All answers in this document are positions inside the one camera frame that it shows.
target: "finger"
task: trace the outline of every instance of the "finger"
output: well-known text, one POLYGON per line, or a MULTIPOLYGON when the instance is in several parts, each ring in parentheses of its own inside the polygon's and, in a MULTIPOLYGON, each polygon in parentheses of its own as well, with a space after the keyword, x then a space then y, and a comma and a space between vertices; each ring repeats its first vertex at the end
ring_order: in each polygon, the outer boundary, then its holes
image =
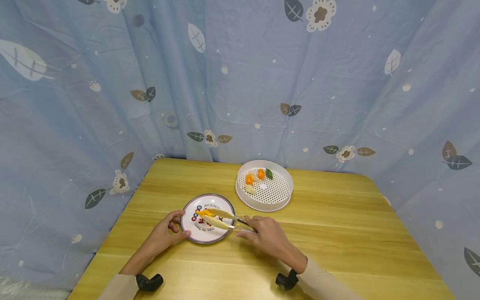
POLYGON ((175 218, 176 216, 182 216, 185 214, 185 211, 184 210, 176 210, 176 211, 173 211, 171 213, 169 213, 165 218, 163 218, 162 221, 167 221, 167 222, 170 222, 173 220, 173 218, 175 218))
POLYGON ((253 216, 252 219, 255 220, 255 221, 261 221, 261 220, 266 219, 266 217, 265 216, 253 216))
POLYGON ((174 217, 171 222, 180 224, 180 217, 179 216, 174 217))
POLYGON ((253 233, 249 233, 249 232, 245 232, 245 231, 240 231, 239 233, 237 233, 237 237, 242 238, 242 239, 249 240, 249 241, 251 241, 254 245, 256 245, 256 244, 258 243, 258 235, 253 234, 253 233))
POLYGON ((191 232, 190 230, 187 230, 187 231, 181 231, 179 233, 175 233, 175 234, 172 234, 172 241, 174 243, 177 243, 181 240, 184 240, 186 239, 187 237, 189 237, 191 235, 191 232))
POLYGON ((253 228, 258 227, 258 221, 254 220, 254 219, 251 219, 249 216, 244 216, 244 217, 245 217, 245 222, 247 222, 247 224, 250 227, 253 227, 253 228))
POLYGON ((177 225, 175 225, 175 223, 173 223, 173 222, 170 222, 170 224, 168 225, 168 228, 170 228, 175 233, 177 233, 179 231, 177 225))

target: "wooden table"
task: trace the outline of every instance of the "wooden table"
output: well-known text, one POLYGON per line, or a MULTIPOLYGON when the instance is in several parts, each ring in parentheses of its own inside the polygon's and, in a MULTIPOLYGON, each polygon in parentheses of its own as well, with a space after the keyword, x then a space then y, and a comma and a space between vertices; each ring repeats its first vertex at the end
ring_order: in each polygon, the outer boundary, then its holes
MULTIPOLYGON (((281 223, 289 239, 319 266, 366 300, 454 299, 413 238, 365 176, 289 169, 290 203, 274 213, 256 212, 235 192, 240 165, 164 158, 156 161, 118 219, 69 300, 96 299, 168 212, 193 197, 217 193, 235 211, 281 223)), ((136 299, 309 299, 296 286, 275 285, 277 262, 234 234, 218 243, 185 241, 158 257, 144 272, 165 283, 136 299)))

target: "beige sleeve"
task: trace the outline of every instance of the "beige sleeve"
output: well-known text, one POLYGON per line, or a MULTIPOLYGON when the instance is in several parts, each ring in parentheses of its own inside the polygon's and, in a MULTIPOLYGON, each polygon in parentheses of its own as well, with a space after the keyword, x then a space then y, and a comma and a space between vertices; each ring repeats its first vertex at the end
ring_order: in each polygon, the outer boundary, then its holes
POLYGON ((361 300, 343 283, 308 259, 305 272, 297 275, 303 292, 314 300, 361 300))
POLYGON ((117 274, 110 280, 98 300, 133 300, 137 291, 135 276, 117 274))

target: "blue curtain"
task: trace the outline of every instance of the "blue curtain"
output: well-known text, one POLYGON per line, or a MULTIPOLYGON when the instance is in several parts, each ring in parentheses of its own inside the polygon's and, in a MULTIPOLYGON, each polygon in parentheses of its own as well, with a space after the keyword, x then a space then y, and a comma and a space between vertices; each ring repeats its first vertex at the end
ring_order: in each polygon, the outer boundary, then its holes
POLYGON ((0 274, 72 288, 153 159, 372 178, 480 280, 480 2, 4 0, 0 274))

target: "white steamer basket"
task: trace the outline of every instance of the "white steamer basket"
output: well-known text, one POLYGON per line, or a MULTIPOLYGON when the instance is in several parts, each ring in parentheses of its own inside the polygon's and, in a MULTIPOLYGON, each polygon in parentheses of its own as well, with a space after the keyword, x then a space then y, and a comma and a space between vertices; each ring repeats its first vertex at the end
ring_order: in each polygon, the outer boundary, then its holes
POLYGON ((235 184, 237 194, 243 203, 261 212, 273 212, 283 208, 290 201, 293 191, 293 180, 290 174, 280 165, 268 160, 253 160, 244 164, 235 184), (257 194, 245 191, 245 178, 248 173, 257 174, 258 169, 269 168, 273 172, 273 180, 265 176, 264 180, 253 182, 257 194))

